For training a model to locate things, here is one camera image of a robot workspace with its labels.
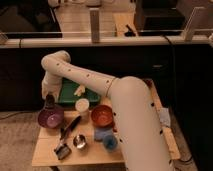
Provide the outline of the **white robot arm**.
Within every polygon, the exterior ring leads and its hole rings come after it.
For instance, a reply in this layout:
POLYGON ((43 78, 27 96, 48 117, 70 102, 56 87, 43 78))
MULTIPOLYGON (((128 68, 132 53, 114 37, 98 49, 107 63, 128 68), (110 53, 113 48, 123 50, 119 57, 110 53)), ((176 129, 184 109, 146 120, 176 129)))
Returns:
POLYGON ((41 60, 42 92, 58 94, 67 78, 110 99, 127 171, 174 171, 154 100, 146 83, 136 77, 115 76, 74 66, 70 55, 58 51, 41 60))

